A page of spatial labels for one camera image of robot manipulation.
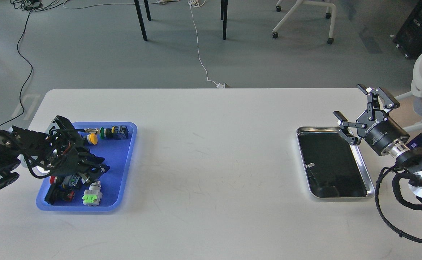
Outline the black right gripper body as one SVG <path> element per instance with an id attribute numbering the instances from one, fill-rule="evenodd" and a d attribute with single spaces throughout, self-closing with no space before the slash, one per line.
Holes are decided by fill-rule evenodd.
<path id="1" fill-rule="evenodd" d="M 368 113 L 364 111 L 357 121 L 365 126 L 357 128 L 358 136 L 363 138 L 379 156 L 386 154 L 383 150 L 394 140 L 398 139 L 405 143 L 409 139 L 409 134 L 383 111 L 376 111 L 374 120 L 370 120 Z"/>

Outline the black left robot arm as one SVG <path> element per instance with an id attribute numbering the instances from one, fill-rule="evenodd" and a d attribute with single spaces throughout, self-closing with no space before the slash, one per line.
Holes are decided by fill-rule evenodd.
<path id="1" fill-rule="evenodd" d="M 54 123 L 48 133 L 16 126 L 0 130 L 0 189 L 19 178 L 14 171 L 21 163 L 19 155 L 23 155 L 32 176 L 53 179 L 45 196 L 48 204 L 72 201 L 75 190 L 95 183 L 110 170 L 103 157 L 85 147 L 81 129 L 63 116 L 56 116 Z"/>

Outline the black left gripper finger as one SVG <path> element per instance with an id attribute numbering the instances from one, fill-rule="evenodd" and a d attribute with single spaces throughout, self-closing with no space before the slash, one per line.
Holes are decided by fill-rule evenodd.
<path id="1" fill-rule="evenodd" d="M 82 165 L 79 167 L 79 176 L 82 184 L 90 185 L 100 179 L 100 177 L 111 169 L 107 165 Z"/>
<path id="2" fill-rule="evenodd" d="M 104 157 L 95 156 L 94 154 L 85 155 L 85 166 L 87 167 L 106 167 Z"/>

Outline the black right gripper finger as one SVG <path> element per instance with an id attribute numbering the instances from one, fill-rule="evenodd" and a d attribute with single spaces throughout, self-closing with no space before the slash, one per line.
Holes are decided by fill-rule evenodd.
<path id="1" fill-rule="evenodd" d="M 359 137 L 354 136 L 349 131 L 349 127 L 351 127 L 351 128 L 364 129 L 364 128 L 366 128 L 366 125 L 363 124 L 363 123 L 350 123 L 350 122 L 348 122 L 347 118 L 340 111 L 334 111 L 333 114 L 339 120 L 339 122 L 338 122 L 338 124 L 339 124 L 339 129 L 338 129 L 339 135 L 349 145 L 353 145 L 353 146 L 359 145 L 360 142 L 361 142 L 361 139 Z"/>
<path id="2" fill-rule="evenodd" d="M 377 118 L 378 111 L 387 114 L 391 110 L 399 108 L 401 105 L 398 100 L 384 88 L 371 88 L 366 87 L 364 84 L 357 84 L 357 88 L 367 95 L 366 113 L 368 118 Z"/>

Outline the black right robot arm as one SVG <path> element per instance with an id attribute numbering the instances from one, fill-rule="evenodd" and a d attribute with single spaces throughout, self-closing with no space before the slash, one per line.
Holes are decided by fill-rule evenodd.
<path id="1" fill-rule="evenodd" d="M 394 173 L 392 191 L 401 205 L 422 211 L 422 133 L 413 140 L 389 115 L 391 110 L 400 107 L 398 100 L 384 88 L 371 88 L 357 84 L 357 88 L 367 96 L 366 110 L 353 122 L 339 111 L 334 115 L 338 119 L 338 134 L 351 146 L 357 146 L 364 140 L 379 156 L 391 155 L 395 165 L 384 167 L 378 175 L 375 188 L 375 204 L 384 223 L 399 237 L 421 243 L 414 237 L 386 219 L 382 213 L 379 193 L 383 179 Z"/>

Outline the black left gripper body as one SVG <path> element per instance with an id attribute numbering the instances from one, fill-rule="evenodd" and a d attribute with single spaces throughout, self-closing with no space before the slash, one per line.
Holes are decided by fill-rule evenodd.
<path id="1" fill-rule="evenodd" d="M 51 160 L 51 176 L 79 176 L 79 167 L 85 165 L 87 154 L 92 154 L 88 148 L 76 147 L 54 155 Z"/>

